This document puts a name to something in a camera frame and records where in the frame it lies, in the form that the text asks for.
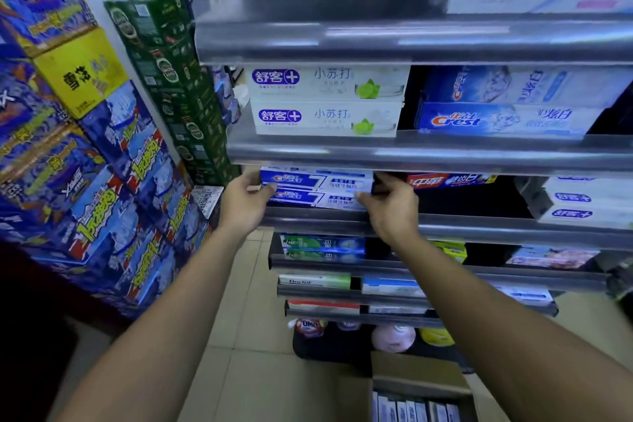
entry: metal shelf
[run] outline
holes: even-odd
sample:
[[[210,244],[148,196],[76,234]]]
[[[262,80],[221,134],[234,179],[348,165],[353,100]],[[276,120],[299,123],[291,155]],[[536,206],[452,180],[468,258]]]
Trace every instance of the metal shelf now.
[[[376,236],[367,213],[355,210],[267,207],[261,225],[278,232]],[[539,224],[534,219],[420,214],[418,230],[432,240],[633,252],[633,232],[629,230]]]
[[[363,260],[359,264],[288,260],[281,254],[268,256],[269,266],[285,274],[343,273],[352,277],[388,277],[413,279],[409,269],[399,260]],[[525,267],[464,266],[492,285],[546,287],[562,292],[606,292],[608,274],[599,272],[528,269]]]
[[[287,317],[298,317],[301,319],[320,319],[330,322],[357,322],[360,324],[373,325],[395,324],[416,328],[444,328],[444,323],[438,318],[415,314],[330,314],[321,311],[297,311],[288,307],[287,303],[284,309]]]
[[[360,290],[346,290],[339,288],[310,287],[305,285],[289,285],[277,283],[277,297],[298,299],[298,300],[318,300],[331,303],[350,303],[364,306],[378,305],[390,307],[416,307],[419,309],[433,309],[426,298],[423,297],[402,297],[400,295],[375,295],[361,293]],[[556,302],[548,306],[535,304],[524,304],[541,314],[556,316],[558,307]]]
[[[626,14],[446,15],[428,0],[194,0],[204,64],[631,64]]]
[[[398,131],[395,138],[257,135],[249,106],[230,127],[226,152],[232,163],[242,165],[633,177],[633,136],[520,139],[421,134],[415,130]]]

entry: left hand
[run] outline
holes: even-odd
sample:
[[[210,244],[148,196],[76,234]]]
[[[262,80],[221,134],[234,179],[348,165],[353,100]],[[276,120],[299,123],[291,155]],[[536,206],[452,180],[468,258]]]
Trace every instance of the left hand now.
[[[258,192],[246,191],[249,185],[259,185],[259,181],[259,171],[247,172],[226,186],[220,204],[218,228],[226,228],[240,239],[257,228],[264,217],[266,202],[277,189],[277,184],[268,184]]]

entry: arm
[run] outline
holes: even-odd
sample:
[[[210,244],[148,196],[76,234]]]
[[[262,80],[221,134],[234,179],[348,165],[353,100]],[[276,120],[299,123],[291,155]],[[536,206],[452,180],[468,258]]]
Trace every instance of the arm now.
[[[236,251],[255,230],[275,186],[256,194],[259,174],[233,180],[220,223],[165,293],[101,357],[58,422],[175,421],[220,306]]]
[[[418,199],[357,194],[376,233],[407,264],[455,343],[513,421],[633,419],[633,374],[575,334],[475,277],[418,234]]]

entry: yellow beer box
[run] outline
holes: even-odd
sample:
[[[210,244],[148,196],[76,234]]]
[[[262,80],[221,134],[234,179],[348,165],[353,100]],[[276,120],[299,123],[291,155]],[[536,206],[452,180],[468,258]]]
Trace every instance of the yellow beer box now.
[[[100,27],[36,57],[34,63],[75,119],[130,78]]]

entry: open cardboard box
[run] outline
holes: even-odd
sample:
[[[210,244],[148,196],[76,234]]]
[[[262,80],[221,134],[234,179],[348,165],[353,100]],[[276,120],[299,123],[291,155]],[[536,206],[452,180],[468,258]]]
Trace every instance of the open cardboard box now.
[[[338,416],[345,422],[372,422],[372,392],[449,402],[460,422],[479,422],[475,398],[455,362],[415,355],[372,352],[373,378],[339,377]]]

